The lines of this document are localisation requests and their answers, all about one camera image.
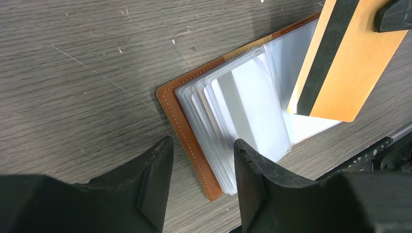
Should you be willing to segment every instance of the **table surface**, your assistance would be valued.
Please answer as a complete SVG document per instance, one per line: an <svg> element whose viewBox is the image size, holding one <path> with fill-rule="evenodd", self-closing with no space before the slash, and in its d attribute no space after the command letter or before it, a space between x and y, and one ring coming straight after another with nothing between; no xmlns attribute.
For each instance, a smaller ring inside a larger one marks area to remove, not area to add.
<svg viewBox="0 0 412 233"><path fill-rule="evenodd" d="M315 0L54 0L0 3L0 172L85 183L175 141L164 232L226 232L237 196L209 202L155 98L203 63L322 9ZM280 164L315 179L412 120L408 34L353 123Z"/></svg>

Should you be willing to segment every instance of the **scratch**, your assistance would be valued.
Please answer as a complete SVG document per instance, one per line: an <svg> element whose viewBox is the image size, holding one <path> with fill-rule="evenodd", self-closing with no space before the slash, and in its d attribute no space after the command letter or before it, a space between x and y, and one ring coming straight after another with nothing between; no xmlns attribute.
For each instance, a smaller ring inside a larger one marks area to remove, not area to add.
<svg viewBox="0 0 412 233"><path fill-rule="evenodd" d="M76 58L74 58L74 57L72 57L72 56L68 55L68 54L67 54L67 53L65 53L64 51L61 51L60 49L56 48L55 46L50 45L50 47L52 47L52 48L54 48L55 50L57 50L57 51L61 52L62 54L66 55L67 57L71 58L73 61L75 61L75 62L77 62L77 63L81 64L82 66L84 66L84 67L88 68L89 70L93 71L94 73L99 74L97 71L95 71L95 70L93 70L92 68L90 68L90 67L86 66L85 64L83 64L83 63L81 63L80 61L78 61ZM113 81L111 81L110 79L106 78L106 77L105 77L105 76L103 76L103 75L102 75L102 77L103 77L104 79L108 80L109 82L111 82L111 83L112 83L113 85L115 85L116 87L118 87L118 88L122 89L123 91L125 91L125 92L126 92L126 93L128 93L129 95L133 96L133 94L132 94L132 93L130 93L130 92L128 92L128 91L126 91L123 87L121 87L121 86L119 86L119 85L115 84L115 83L114 83Z"/></svg>
<svg viewBox="0 0 412 233"><path fill-rule="evenodd" d="M173 37L173 39L177 39L177 38L179 38L179 37L183 37L183 36L185 36L185 35L188 35L188 34L190 34L190 33L193 33L193 28L192 28L192 27L189 27L189 26L186 26L186 27L180 29L179 32L180 32L180 33L178 33L175 37Z"/></svg>
<svg viewBox="0 0 412 233"><path fill-rule="evenodd" d="M180 58L182 58L182 60L186 63L186 65L188 66L188 68L190 68L189 64L186 62L186 60L182 57L182 55L180 55L180 53L177 51L177 49L175 47L173 47L174 50L177 52L177 54L180 56Z"/></svg>
<svg viewBox="0 0 412 233"><path fill-rule="evenodd" d="M129 16L129 10L127 10L127 6L126 6L126 15L129 18L129 21L132 22L131 19L130 19L130 16Z"/></svg>
<svg viewBox="0 0 412 233"><path fill-rule="evenodd" d="M144 103L144 105L148 106L149 108L151 108L153 111L159 113L156 109L152 108L150 105L146 104L144 101L142 101L142 103Z"/></svg>

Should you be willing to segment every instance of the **wooden table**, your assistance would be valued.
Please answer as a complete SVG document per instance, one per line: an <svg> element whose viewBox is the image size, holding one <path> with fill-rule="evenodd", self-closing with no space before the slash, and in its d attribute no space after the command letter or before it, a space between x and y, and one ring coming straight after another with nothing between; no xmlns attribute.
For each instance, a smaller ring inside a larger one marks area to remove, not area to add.
<svg viewBox="0 0 412 233"><path fill-rule="evenodd" d="M0 3L0 172L87 182L164 135L175 159L164 232L226 232L236 196L209 202L156 98L175 77L321 10L314 0ZM280 162L317 178L412 120L412 34L359 117Z"/></svg>

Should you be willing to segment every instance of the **leather cover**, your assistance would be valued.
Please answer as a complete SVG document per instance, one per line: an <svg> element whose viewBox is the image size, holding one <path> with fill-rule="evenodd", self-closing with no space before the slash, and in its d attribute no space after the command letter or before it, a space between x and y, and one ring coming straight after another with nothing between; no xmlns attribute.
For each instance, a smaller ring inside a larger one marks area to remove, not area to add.
<svg viewBox="0 0 412 233"><path fill-rule="evenodd" d="M219 183L216 180L213 171L211 170L205 155L203 154L199 143L196 140L196 137L191 129L188 120L185 117L185 114L179 104L179 101L174 93L175 89L183 85L186 82L196 78L198 75L206 72L207 70L223 63L224 61L239 55L242 52L245 52L253 47L262 45L266 42L269 42L273 39L276 39L286 33L289 33L309 22L312 22L319 18L320 13L314 14L306 19L303 19L295 24L292 24L289 27L286 27L278 32L270 34L262 39L256 40L252 43L249 43L241 48L238 48L226 55L218 57L180 77L174 79L167 84L161 86L157 90L157 98L160 101L167 117L169 118L174 131L177 134L180 142L183 145L183 148L188 155L188 158L193 165L193 168L196 172L197 177L205 191L207 198L211 201L216 200L223 194L222 189L219 186Z"/></svg>

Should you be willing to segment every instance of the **black stripe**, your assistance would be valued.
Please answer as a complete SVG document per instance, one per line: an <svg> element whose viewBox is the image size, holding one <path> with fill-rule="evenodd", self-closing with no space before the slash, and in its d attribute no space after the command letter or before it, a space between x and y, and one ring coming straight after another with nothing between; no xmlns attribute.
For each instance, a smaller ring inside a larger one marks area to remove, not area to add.
<svg viewBox="0 0 412 233"><path fill-rule="evenodd" d="M309 116L359 0L337 0L306 79L297 114Z"/></svg>

